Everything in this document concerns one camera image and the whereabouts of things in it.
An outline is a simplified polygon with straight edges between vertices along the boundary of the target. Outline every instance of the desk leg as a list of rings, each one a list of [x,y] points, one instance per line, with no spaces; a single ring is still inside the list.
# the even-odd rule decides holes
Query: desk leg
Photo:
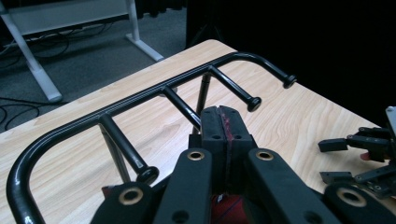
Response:
[[[35,59],[32,51],[29,50],[21,32],[15,25],[14,21],[11,19],[9,14],[6,12],[3,3],[0,1],[0,11],[5,12],[1,15],[6,27],[11,32],[18,46],[20,47],[24,57],[27,60],[27,65],[32,72],[41,90],[46,94],[50,102],[58,102],[62,100],[62,95],[59,93],[58,89],[53,84],[50,77],[47,75],[46,71],[43,69],[40,63]]]
[[[145,53],[147,53],[148,56],[150,56],[152,59],[154,59],[156,62],[159,62],[163,60],[163,56],[159,54],[157,51],[152,49],[149,45],[147,45],[145,42],[143,42],[140,39],[139,35],[139,28],[137,24],[137,13],[136,13],[136,3],[134,0],[126,0],[127,4],[127,9],[128,9],[128,14],[129,14],[129,21],[132,24],[132,33],[126,35],[126,37],[134,43],[138,48],[143,50]]]

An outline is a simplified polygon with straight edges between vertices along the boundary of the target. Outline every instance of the black mechanical part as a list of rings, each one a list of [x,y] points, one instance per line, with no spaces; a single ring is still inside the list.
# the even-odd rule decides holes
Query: black mechanical part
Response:
[[[158,202],[153,189],[145,183],[129,182],[114,186],[91,223],[151,223]]]
[[[350,172],[320,172],[324,183],[349,183],[368,190],[378,199],[396,196],[396,144],[394,141],[396,123],[392,120],[393,107],[388,107],[386,112],[389,117],[388,128],[360,127],[357,133],[350,134],[345,139],[322,140],[318,146],[321,152],[347,150],[348,146],[367,149],[370,160],[379,162],[389,160],[389,164],[355,176],[352,176]]]
[[[363,190],[345,183],[328,186],[323,201],[345,223],[396,223],[396,216],[385,207],[376,206],[377,201],[374,198]]]
[[[180,154],[153,223],[209,223],[212,155],[202,148]]]
[[[318,143],[321,152],[347,150],[347,146],[367,149],[372,161],[384,162],[391,152],[389,129],[360,127],[346,138],[322,140]]]
[[[341,223],[273,150],[250,150],[245,166],[274,223]]]

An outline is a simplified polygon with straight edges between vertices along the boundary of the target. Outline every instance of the wood grain surface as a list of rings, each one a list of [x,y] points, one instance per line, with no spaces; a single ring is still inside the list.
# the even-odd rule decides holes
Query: wood grain surface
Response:
[[[13,223],[7,204],[10,167],[21,152],[42,134],[71,120],[141,91],[193,67],[232,52],[208,40],[164,61],[88,94],[68,105],[0,134],[0,220]],[[375,125],[296,83],[288,90],[257,64],[233,62],[220,68],[252,96],[262,98],[254,113],[212,78],[206,106],[238,110],[259,147],[279,153],[307,186],[323,192],[320,171],[350,171],[353,175],[384,163],[361,161],[361,149],[320,153],[318,142],[346,137],[359,127]],[[177,94],[196,107],[201,79],[183,84]],[[171,174],[178,155],[187,149],[191,124],[164,97],[157,97],[115,117],[115,121],[148,165],[157,166],[159,180]],[[135,174],[130,169],[132,179]],[[116,166],[98,127],[53,147],[36,165],[31,190],[48,223],[89,223],[104,200],[101,187],[121,184]],[[382,200],[396,214],[393,199]]]

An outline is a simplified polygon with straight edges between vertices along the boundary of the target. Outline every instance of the red object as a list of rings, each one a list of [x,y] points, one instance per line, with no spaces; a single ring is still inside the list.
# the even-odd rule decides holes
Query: red object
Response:
[[[212,224],[248,224],[240,195],[220,195],[212,199]]]

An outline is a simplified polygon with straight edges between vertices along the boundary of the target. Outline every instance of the gray carpet floor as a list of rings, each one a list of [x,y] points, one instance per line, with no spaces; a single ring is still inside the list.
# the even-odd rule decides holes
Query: gray carpet floor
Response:
[[[164,58],[181,52],[186,48],[186,11],[167,9],[156,18],[145,14],[138,20],[140,38]],[[9,48],[0,60],[0,133],[156,63],[125,37],[130,25],[122,20],[63,31],[61,37],[31,47],[64,97],[57,105],[31,103],[48,100],[18,48]]]

